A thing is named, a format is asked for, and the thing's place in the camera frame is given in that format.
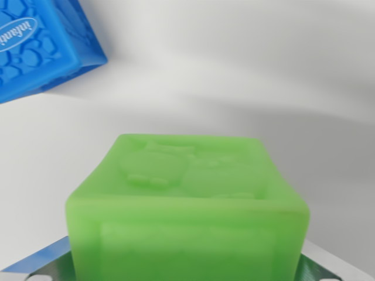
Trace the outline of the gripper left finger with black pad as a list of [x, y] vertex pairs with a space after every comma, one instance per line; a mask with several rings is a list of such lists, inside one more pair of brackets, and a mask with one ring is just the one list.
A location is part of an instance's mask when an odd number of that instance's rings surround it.
[[1, 280], [76, 280], [68, 237], [1, 271]]

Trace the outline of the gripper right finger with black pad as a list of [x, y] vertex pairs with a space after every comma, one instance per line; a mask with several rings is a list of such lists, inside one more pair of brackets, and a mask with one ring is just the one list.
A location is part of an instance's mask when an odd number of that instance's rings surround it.
[[374, 280], [374, 277], [305, 240], [296, 280]]

